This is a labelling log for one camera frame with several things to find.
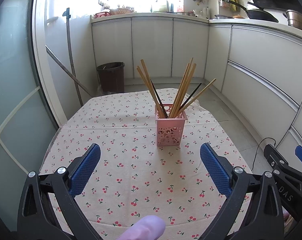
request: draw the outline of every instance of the sliding glass door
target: sliding glass door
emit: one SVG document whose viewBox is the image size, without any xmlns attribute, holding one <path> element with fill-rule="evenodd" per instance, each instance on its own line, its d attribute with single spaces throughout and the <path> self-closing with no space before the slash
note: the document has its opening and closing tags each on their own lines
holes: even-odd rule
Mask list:
<svg viewBox="0 0 302 240">
<path fill-rule="evenodd" d="M 39 171 L 57 131 L 35 70 L 32 0 L 0 6 L 0 217 L 16 230 L 19 200 L 30 171 Z"/>
</svg>

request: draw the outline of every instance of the pan handle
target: pan handle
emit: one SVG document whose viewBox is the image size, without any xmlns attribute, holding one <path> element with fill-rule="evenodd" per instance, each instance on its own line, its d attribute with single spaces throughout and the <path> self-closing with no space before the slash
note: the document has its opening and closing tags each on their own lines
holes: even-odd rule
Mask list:
<svg viewBox="0 0 302 240">
<path fill-rule="evenodd" d="M 231 1 L 231 0 L 222 0 L 222 2 L 232 3 L 232 4 L 236 5 L 236 6 L 241 7 L 243 10 L 245 10 L 245 12 L 247 12 L 246 7 L 244 7 L 243 5 L 241 5 L 241 4 L 239 4 L 239 3 L 233 2 L 233 1 Z"/>
<path fill-rule="evenodd" d="M 259 5 L 257 5 L 256 3 L 253 3 L 253 2 L 247 2 L 248 4 L 250 5 L 254 5 L 255 7 L 259 8 L 260 10 L 264 10 L 264 8 L 260 7 Z"/>
</svg>

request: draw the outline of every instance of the frying pan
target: frying pan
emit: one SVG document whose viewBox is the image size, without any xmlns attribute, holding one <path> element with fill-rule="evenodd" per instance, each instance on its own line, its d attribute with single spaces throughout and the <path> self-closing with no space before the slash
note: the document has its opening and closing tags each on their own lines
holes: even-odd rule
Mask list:
<svg viewBox="0 0 302 240">
<path fill-rule="evenodd" d="M 227 2 L 227 3 L 232 3 L 236 6 L 241 7 L 246 12 L 246 14 L 248 15 L 248 17 L 250 19 L 263 20 L 263 21 L 276 22 L 276 23 L 279 22 L 272 14 L 266 12 L 262 7 L 257 6 L 254 3 L 248 2 L 248 4 L 254 5 L 258 9 L 248 10 L 246 7 L 244 7 L 243 5 L 241 5 L 239 3 L 236 3 L 236 2 L 233 2 L 230 0 L 222 0 L 222 1 Z"/>
</svg>

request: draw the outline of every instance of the door frame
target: door frame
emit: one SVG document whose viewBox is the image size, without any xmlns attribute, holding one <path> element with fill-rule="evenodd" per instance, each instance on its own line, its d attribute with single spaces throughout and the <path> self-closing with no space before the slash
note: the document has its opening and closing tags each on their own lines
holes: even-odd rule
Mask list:
<svg viewBox="0 0 302 240">
<path fill-rule="evenodd" d="M 48 55 L 45 48 L 45 2 L 46 0 L 33 0 L 32 4 L 31 32 L 35 67 L 52 115 L 54 116 L 57 124 L 61 126 L 67 122 L 67 117 L 63 111 L 57 91 L 54 87 Z"/>
</svg>

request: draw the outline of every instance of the chopstick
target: chopstick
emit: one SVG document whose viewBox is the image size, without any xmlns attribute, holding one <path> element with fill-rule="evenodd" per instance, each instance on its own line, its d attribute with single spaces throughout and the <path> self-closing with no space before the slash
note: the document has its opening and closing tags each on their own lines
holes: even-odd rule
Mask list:
<svg viewBox="0 0 302 240">
<path fill-rule="evenodd" d="M 217 79 L 213 79 L 204 89 L 202 89 L 194 98 L 192 98 L 182 109 L 180 109 L 178 111 L 178 114 L 181 114 L 184 110 L 186 110 L 204 91 L 206 91 L 212 84 L 214 81 L 216 81 Z"/>
<path fill-rule="evenodd" d="M 187 98 L 186 101 L 184 101 L 184 103 L 182 104 L 182 106 L 179 108 L 179 111 L 186 105 L 186 103 L 190 100 L 190 98 L 194 95 L 194 93 L 199 89 L 199 87 L 202 85 L 202 83 L 200 83 L 195 90 L 193 90 L 193 92 L 191 93 L 191 95 Z"/>
<path fill-rule="evenodd" d="M 188 72 L 187 72 L 188 68 L 189 68 L 189 63 L 188 63 L 188 65 L 187 65 L 187 67 L 186 67 L 186 70 L 184 71 L 184 74 L 183 74 L 181 83 L 180 83 L 180 85 L 179 85 L 178 93 L 176 94 L 176 96 L 175 96 L 175 98 L 174 98 L 174 101 L 173 101 L 173 104 L 172 104 L 172 107 L 171 107 L 171 110 L 170 110 L 170 113 L 169 113 L 169 118 L 170 118 L 170 116 L 173 114 L 173 113 L 172 113 L 172 110 L 173 110 L 174 105 L 176 104 L 177 95 L 179 94 L 179 91 L 180 91 L 180 89 L 181 89 L 182 81 L 185 79 L 185 76 L 186 76 L 187 73 L 188 73 Z"/>
<path fill-rule="evenodd" d="M 191 71 L 190 71 L 190 73 L 189 73 L 189 76 L 188 76 L 188 78 L 187 78 L 187 82 L 186 82 L 185 85 L 184 85 L 183 92 L 182 92 L 182 94 L 181 94 L 180 100 L 179 100 L 179 102 L 178 102 L 177 108 L 176 108 L 176 110 L 175 110 L 173 116 L 177 116 L 177 115 L 178 115 L 180 106 L 181 106 L 181 104 L 182 104 L 182 101 L 183 101 L 183 99 L 184 99 L 186 93 L 187 93 L 187 89 L 188 89 L 188 87 L 189 87 L 189 85 L 190 85 L 190 82 L 191 82 L 191 79 L 192 79 L 192 77 L 193 77 L 193 73 L 194 73 L 194 71 L 195 71 L 195 67 L 196 67 L 196 64 L 194 63 L 194 64 L 192 65 L 192 69 L 191 69 Z"/>
<path fill-rule="evenodd" d="M 155 92 L 154 92 L 152 84 L 151 84 L 150 76 L 149 76 L 146 64 L 144 63 L 143 59 L 141 60 L 141 63 L 142 63 L 142 67 L 144 69 L 144 73 L 146 74 L 146 76 L 143 75 L 143 72 L 141 71 L 141 69 L 140 69 L 139 66 L 137 67 L 137 70 L 138 70 L 141 78 L 145 79 L 145 85 L 147 86 L 147 88 L 149 88 L 150 94 L 151 94 L 151 96 L 153 98 L 153 101 L 155 102 L 156 109 L 158 110 L 159 117 L 160 118 L 164 118 L 165 115 L 162 112 L 162 109 L 161 109 L 161 107 L 160 107 L 160 105 L 158 103 L 158 100 L 157 100 L 156 96 L 155 96 Z"/>
<path fill-rule="evenodd" d="M 138 72 L 139 72 L 139 74 L 140 74 L 140 76 L 141 76 L 141 78 L 142 78 L 144 84 L 146 85 L 146 87 L 147 87 L 148 90 L 150 91 L 150 94 L 151 94 L 151 96 L 152 96 L 152 98 L 153 98 L 153 101 L 155 102 L 156 109 L 158 110 L 159 117 L 160 117 L 160 118 L 164 118 L 164 114 L 163 114 L 162 109 L 161 109 L 161 107 L 160 107 L 160 105 L 159 105 L 159 103 L 158 103 L 158 101 L 157 101 L 157 99 L 156 99 L 156 96 L 155 96 L 155 94 L 154 94 L 153 89 L 151 89 L 151 87 L 149 86 L 149 83 L 148 83 L 146 77 L 144 76 L 144 74 L 143 74 L 143 72 L 142 72 L 142 70 L 140 69 L 139 66 L 137 67 L 137 70 L 138 70 Z"/>
<path fill-rule="evenodd" d="M 163 104 L 162 104 L 162 101 L 161 101 L 161 99 L 160 99 L 160 97 L 159 97 L 159 95 L 158 95 L 158 92 L 156 91 L 156 89 L 155 89 L 155 87 L 154 87 L 153 82 L 152 82 L 151 79 L 150 79 L 150 81 L 151 81 L 152 87 L 153 87 L 153 89 L 154 89 L 155 95 L 156 95 L 156 97 L 158 98 L 159 103 L 160 103 L 160 106 L 161 106 L 161 108 L 162 108 L 162 110 L 163 110 L 164 117 L 165 117 L 165 118 L 168 118 L 168 114 L 167 114 L 167 112 L 166 112 L 166 110 L 165 110 L 165 108 L 164 108 L 164 106 L 163 106 Z"/>
<path fill-rule="evenodd" d="M 189 75 L 190 67 L 191 67 L 191 65 L 190 65 L 190 63 L 188 63 L 187 69 L 185 71 L 185 76 L 183 76 L 183 78 L 182 78 L 178 93 L 177 93 L 176 98 L 175 98 L 175 102 L 173 103 L 173 106 L 170 110 L 169 118 L 173 118 L 174 113 L 176 112 L 176 110 L 178 108 L 178 104 L 179 104 L 181 95 L 182 95 L 183 90 L 184 90 L 184 85 L 185 85 L 185 83 L 187 81 L 187 78 L 188 78 L 188 75 Z"/>
</svg>

